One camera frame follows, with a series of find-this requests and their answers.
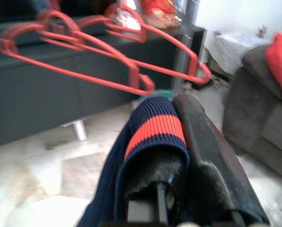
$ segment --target tiled floor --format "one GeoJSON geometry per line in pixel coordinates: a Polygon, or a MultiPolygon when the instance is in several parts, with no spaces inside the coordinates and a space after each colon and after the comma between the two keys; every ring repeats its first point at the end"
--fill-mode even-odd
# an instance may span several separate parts
{"type": "MultiPolygon", "coordinates": [[[[228,89],[207,87],[195,96],[221,128],[228,89]]],[[[103,161],[127,121],[131,105],[85,121],[88,140],[58,127],[0,147],[0,227],[71,227],[91,200],[103,161]]],[[[275,227],[282,226],[282,178],[250,156],[239,157],[275,227]]]]}

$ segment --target teal object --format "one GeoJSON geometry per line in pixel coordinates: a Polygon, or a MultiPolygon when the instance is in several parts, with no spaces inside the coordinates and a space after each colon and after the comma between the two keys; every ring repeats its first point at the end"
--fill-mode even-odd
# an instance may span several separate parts
{"type": "Polygon", "coordinates": [[[140,97],[139,103],[151,97],[166,97],[169,100],[172,100],[172,91],[171,90],[156,90],[152,95],[140,97]]]}

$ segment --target brown couch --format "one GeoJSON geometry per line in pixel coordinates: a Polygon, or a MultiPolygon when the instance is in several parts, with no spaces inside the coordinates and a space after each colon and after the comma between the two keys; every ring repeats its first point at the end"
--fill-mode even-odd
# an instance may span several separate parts
{"type": "Polygon", "coordinates": [[[266,63],[266,48],[243,57],[225,104],[222,131],[236,151],[251,153],[282,175],[282,89],[266,63]]]}

